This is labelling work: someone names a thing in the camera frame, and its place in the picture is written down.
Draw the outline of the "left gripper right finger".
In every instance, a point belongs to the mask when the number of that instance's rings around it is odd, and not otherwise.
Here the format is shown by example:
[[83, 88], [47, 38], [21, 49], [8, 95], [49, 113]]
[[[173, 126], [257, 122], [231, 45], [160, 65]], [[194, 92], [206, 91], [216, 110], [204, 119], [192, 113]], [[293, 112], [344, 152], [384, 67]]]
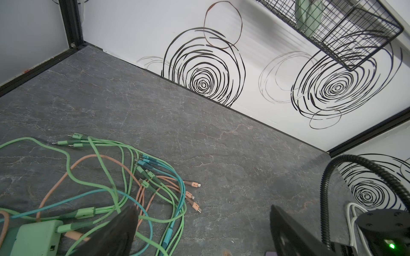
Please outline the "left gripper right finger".
[[272, 205], [270, 230], [277, 255], [279, 256], [334, 256], [322, 244], [282, 208]]

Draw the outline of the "light green charger plug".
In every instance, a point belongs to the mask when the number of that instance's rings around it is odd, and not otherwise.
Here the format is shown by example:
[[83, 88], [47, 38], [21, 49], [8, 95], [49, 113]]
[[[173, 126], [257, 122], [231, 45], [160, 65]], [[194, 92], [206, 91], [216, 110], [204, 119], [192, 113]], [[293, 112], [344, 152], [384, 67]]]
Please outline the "light green charger plug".
[[11, 228], [1, 246], [2, 256], [55, 256], [61, 234], [57, 228], [60, 220], [25, 224]]

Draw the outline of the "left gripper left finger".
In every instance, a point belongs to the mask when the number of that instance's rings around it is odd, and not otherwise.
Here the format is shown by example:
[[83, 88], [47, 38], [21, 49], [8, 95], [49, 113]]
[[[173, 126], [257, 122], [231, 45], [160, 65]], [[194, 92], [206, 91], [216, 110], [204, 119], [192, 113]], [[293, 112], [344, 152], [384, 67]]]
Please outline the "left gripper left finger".
[[138, 224], [135, 206], [127, 206], [89, 241], [81, 245], [73, 256], [128, 256]]

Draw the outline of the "green tongs in basket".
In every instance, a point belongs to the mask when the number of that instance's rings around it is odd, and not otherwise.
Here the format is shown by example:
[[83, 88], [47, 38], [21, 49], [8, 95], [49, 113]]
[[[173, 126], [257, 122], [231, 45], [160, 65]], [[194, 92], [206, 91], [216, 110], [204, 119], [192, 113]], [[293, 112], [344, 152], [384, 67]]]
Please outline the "green tongs in basket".
[[313, 37], [321, 25], [324, 12], [322, 1], [295, 1], [295, 20], [297, 27], [306, 37]]

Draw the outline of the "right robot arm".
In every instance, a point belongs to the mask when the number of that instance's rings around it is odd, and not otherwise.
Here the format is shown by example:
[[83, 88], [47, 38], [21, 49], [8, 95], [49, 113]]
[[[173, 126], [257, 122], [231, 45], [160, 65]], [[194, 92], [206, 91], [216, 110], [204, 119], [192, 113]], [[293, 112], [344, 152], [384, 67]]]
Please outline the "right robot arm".
[[351, 242], [355, 242], [350, 219], [351, 207], [366, 210], [410, 208], [410, 160], [384, 154], [340, 155], [326, 166], [320, 184], [321, 241], [331, 248], [329, 226], [328, 190], [332, 173], [340, 168], [340, 174], [351, 190], [357, 204], [347, 205], [347, 220]]

